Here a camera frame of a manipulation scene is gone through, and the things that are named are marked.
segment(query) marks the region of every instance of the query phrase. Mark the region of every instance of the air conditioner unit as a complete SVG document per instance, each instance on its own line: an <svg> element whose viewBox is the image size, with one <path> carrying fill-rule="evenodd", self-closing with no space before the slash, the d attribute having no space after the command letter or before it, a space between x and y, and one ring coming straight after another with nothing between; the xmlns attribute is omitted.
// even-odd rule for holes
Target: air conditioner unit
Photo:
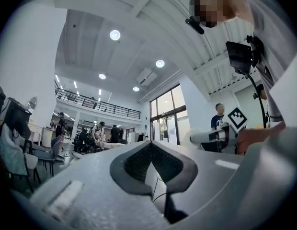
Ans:
<svg viewBox="0 0 297 230"><path fill-rule="evenodd" d="M149 68L145 68L143 72L137 77L137 81L141 86L148 86L157 78L157 75Z"/></svg>

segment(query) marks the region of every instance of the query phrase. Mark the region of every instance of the window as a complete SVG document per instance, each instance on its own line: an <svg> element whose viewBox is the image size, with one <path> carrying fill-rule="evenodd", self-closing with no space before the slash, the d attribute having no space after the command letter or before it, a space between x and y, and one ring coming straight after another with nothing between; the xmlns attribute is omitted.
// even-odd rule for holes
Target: window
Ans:
<svg viewBox="0 0 297 230"><path fill-rule="evenodd" d="M190 130L188 114L180 85L150 103L151 140L179 145Z"/></svg>
<svg viewBox="0 0 297 230"><path fill-rule="evenodd" d="M175 108L185 105L185 100L183 99L183 92L180 85L172 89L172 95L174 99Z"/></svg>
<svg viewBox="0 0 297 230"><path fill-rule="evenodd" d="M156 117L157 116L156 100L150 103L150 110L151 110L151 117Z"/></svg>
<svg viewBox="0 0 297 230"><path fill-rule="evenodd" d="M158 114L166 113L174 109L171 91L157 99Z"/></svg>

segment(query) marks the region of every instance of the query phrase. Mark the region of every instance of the cable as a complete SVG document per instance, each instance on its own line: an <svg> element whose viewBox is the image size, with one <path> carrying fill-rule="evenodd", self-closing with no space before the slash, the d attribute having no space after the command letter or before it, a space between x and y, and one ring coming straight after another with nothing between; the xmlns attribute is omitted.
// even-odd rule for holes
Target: cable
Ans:
<svg viewBox="0 0 297 230"><path fill-rule="evenodd" d="M260 103L260 107L261 107L261 109L262 109L262 115L263 115L263 128L267 128L267 124L265 123L265 114L264 114L263 103L262 103L262 100L261 100L261 98L260 98L260 93L258 93L258 90L257 90L256 84L255 84L255 82L254 82L254 79L253 79L250 75L248 75L247 77L250 78L250 80L251 80L251 82L252 82L252 84L253 84L253 86L254 86L256 92L257 92L258 99L259 99L259 103Z"/></svg>
<svg viewBox="0 0 297 230"><path fill-rule="evenodd" d="M161 196L163 196L163 195L165 195L165 194L167 194L167 193L161 194L161 195L159 195L157 198L159 198L159 197L161 197ZM157 198L155 198L155 199L153 200L153 202L154 202Z"/></svg>
<svg viewBox="0 0 297 230"><path fill-rule="evenodd" d="M157 183L158 183L158 178L157 178L157 181L156 181L156 185L155 185L155 189L154 189L154 192L153 192L153 196L155 194L155 190L156 190L156 187L157 187Z"/></svg>

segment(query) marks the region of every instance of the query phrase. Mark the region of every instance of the black metal railing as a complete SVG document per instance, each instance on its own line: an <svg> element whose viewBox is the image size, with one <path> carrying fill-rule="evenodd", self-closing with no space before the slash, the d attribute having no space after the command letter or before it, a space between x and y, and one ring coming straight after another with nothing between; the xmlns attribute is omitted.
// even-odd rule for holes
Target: black metal railing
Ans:
<svg viewBox="0 0 297 230"><path fill-rule="evenodd" d="M126 117L133 117L138 119L140 119L140 115L141 115L140 111L128 109L118 105L112 105L106 102L101 102L87 96L78 95L70 91L62 90L60 88L57 88L56 90L56 97L63 101L71 102L74 104L78 104L81 106L85 106L85 107L92 108L94 110L98 110L106 113L112 113L112 114L117 114L117 115L126 116Z"/></svg>

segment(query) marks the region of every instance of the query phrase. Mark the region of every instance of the chair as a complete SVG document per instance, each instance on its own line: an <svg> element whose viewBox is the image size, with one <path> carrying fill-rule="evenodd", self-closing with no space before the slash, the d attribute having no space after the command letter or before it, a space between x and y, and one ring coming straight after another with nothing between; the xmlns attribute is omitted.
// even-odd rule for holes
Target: chair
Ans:
<svg viewBox="0 0 297 230"><path fill-rule="evenodd" d="M50 175L54 176L54 162L59 154L59 146L60 146L61 136L57 136L51 142L51 150L52 152L45 152L41 150L35 150L34 147L31 153L36 156L39 160L43 161L44 166L46 168L46 162L49 162L49 170Z"/></svg>
<svg viewBox="0 0 297 230"><path fill-rule="evenodd" d="M34 175L37 176L38 181L41 184L36 168L38 164L38 158L23 152L20 145L25 143L25 139L22 138L15 130L12 133L9 127L6 124L3 124L0 132L0 156L6 166L8 173L11 174L12 186L14 175L18 175L20 177L24 176L30 190L34 192L33 187L29 182L29 171L34 171Z"/></svg>

